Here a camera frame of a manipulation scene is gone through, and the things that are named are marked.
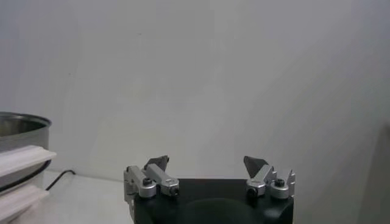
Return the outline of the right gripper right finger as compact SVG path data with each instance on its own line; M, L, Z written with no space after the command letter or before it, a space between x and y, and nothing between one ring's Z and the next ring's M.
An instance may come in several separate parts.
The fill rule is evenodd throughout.
M245 156L243 159L249 179L246 180L246 194L259 198L269 192L272 198L284 200L295 195L296 175L291 169L277 171L264 159Z

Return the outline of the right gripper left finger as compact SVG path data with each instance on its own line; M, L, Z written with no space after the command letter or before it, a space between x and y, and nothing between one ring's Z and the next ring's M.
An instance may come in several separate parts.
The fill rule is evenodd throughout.
M168 162L168 155L163 155L151 158L142 169L127 166L124 170L124 200L131 201L135 197L153 198L158 189L163 195L178 197L179 180L165 172Z

